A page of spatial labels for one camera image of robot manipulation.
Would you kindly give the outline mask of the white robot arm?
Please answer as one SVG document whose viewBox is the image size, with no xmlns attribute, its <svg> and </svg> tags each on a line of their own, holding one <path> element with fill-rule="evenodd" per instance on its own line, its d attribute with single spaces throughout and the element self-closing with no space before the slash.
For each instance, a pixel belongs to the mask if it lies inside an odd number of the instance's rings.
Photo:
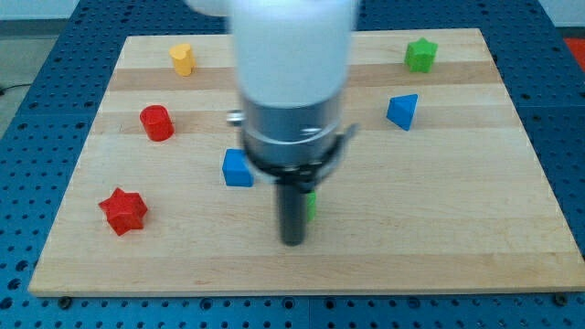
<svg viewBox="0 0 585 329">
<path fill-rule="evenodd" d="M 250 169 L 276 186 L 280 238 L 303 243 L 308 196 L 337 168 L 356 125 L 342 125 L 358 3 L 350 0 L 186 0 L 228 20 L 240 127 Z"/>
</svg>

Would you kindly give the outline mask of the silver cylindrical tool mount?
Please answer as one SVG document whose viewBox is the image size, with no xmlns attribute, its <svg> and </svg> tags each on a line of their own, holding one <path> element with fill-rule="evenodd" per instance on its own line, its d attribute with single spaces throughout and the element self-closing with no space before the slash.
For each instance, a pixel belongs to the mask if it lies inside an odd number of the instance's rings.
<svg viewBox="0 0 585 329">
<path fill-rule="evenodd" d="M 359 125 L 344 131 L 341 97 L 314 104 L 278 108 L 241 97 L 241 108 L 227 122 L 240 128 L 249 169 L 275 185 L 312 191 L 342 162 Z"/>
</svg>

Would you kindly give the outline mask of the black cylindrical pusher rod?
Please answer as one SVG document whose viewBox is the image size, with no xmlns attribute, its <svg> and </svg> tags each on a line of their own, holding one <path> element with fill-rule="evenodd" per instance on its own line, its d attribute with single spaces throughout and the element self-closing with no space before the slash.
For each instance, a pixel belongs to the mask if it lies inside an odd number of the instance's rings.
<svg viewBox="0 0 585 329">
<path fill-rule="evenodd" d="M 306 196 L 296 186 L 278 184 L 276 204 L 281 242 L 298 246 L 304 242 L 307 221 Z"/>
</svg>

